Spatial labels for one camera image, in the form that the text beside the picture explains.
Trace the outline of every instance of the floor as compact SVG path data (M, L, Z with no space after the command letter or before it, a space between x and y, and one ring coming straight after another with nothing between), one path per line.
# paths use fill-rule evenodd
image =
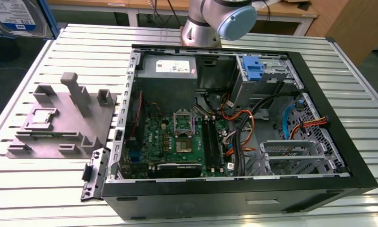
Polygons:
M95 24L95 25L121 25L127 26L127 15L113 14L106 12L77 12L77 11L53 11L57 22L67 22L75 24ZM185 17L178 17L179 22L186 21ZM178 23L175 18L171 16L157 17L158 23L166 28L178 28ZM145 15L139 16L139 25L145 27L158 27L158 25L151 22L150 18ZM23 78L26 69L30 67L33 60L39 52L43 45L43 41L33 38L17 38L15 43L21 50L21 56L6 62L0 62L1 68L15 68L15 69L2 69L0 70L0 113L5 107L5 104L11 97L11 94ZM370 82L371 86L378 92L378 56L371 53L362 65L359 70Z

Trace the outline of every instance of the blue label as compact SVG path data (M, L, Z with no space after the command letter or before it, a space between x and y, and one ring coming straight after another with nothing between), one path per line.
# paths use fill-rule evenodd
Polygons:
M22 25L22 24L11 24L2 23L7 28L17 31L33 31L35 29L35 25Z

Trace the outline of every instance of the green motherboard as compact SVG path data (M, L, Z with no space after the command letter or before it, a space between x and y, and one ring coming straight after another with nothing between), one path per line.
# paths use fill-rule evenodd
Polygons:
M185 129L194 126L191 136L174 136L173 117L146 118L143 126L143 143L141 150L129 150L130 164L123 165L127 169L125 178L143 179L149 178L147 168L159 163L195 163L202 165L201 177L226 176L226 170L215 169L213 171L205 166L205 151L202 141L202 118L193 118L191 122L186 119L178 120L175 128ZM225 121L215 120L215 129L218 134L226 129ZM221 162L223 154L219 148Z

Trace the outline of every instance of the ram slot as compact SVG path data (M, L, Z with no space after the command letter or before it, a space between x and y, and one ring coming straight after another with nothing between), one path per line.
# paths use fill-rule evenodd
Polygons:
M206 169L211 168L213 157L210 151L210 140L209 140L209 121L203 119L201 121L201 137L202 137L202 147L203 147L203 157L206 161Z
M221 154L219 154L219 149L218 149L215 121L210 120L207 125L209 125L209 141L210 141L210 150L211 150L210 153L213 157L211 168L219 169L221 168Z

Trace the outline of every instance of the aluminum slotted table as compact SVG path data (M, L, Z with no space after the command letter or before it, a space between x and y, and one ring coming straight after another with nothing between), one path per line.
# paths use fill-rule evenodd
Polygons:
M378 180L378 95L338 45L324 38L258 34L222 42L229 48L302 54ZM6 147L35 101L35 86L50 84L66 91L59 77L70 71L87 92L102 88L122 94L131 44L178 45L179 31L69 24L58 39L46 42L0 116L0 226L378 226L378 188L308 213L123 221L105 202L79 202L86 160L7 159Z

